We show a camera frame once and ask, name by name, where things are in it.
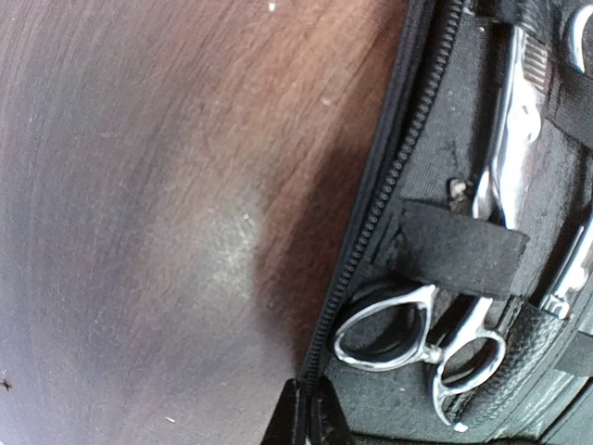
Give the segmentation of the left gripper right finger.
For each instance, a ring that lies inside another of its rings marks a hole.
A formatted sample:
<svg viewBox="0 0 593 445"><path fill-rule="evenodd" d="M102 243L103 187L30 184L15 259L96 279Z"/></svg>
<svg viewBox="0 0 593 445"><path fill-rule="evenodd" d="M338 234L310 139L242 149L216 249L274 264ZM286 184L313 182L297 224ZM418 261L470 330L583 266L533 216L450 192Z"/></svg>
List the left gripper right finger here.
<svg viewBox="0 0 593 445"><path fill-rule="evenodd" d="M323 377L309 400L309 443L348 445L352 435L340 401L330 380Z"/></svg>

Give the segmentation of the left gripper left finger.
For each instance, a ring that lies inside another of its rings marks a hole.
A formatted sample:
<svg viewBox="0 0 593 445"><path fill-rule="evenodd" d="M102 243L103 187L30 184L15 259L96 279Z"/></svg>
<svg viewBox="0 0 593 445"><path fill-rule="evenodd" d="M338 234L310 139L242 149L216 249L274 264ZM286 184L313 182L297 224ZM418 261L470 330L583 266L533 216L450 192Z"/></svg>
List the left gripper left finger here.
<svg viewBox="0 0 593 445"><path fill-rule="evenodd" d="M306 444L306 397L297 379L285 382L260 444Z"/></svg>

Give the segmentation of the silver thinning scissors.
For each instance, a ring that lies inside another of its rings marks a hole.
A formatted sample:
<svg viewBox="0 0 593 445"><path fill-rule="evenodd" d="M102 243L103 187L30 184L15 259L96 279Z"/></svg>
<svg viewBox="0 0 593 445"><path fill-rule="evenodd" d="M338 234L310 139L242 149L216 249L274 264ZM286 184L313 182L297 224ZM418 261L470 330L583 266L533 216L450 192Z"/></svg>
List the silver thinning scissors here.
<svg viewBox="0 0 593 445"><path fill-rule="evenodd" d="M527 242L519 225L541 145L547 67L547 48L512 26L469 214L406 202L401 281L349 306L333 332L335 357L362 371L433 365L430 394L446 425L453 420L445 400L483 385L506 354L504 337L486 317L494 300L509 294Z"/></svg>

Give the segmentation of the black zippered tool case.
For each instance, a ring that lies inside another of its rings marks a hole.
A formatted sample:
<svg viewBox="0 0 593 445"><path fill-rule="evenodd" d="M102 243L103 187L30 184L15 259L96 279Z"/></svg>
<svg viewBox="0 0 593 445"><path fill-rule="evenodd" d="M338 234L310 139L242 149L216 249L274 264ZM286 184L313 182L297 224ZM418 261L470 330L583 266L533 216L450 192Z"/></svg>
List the black zippered tool case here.
<svg viewBox="0 0 593 445"><path fill-rule="evenodd" d="M592 440L592 5L413 1L293 444Z"/></svg>

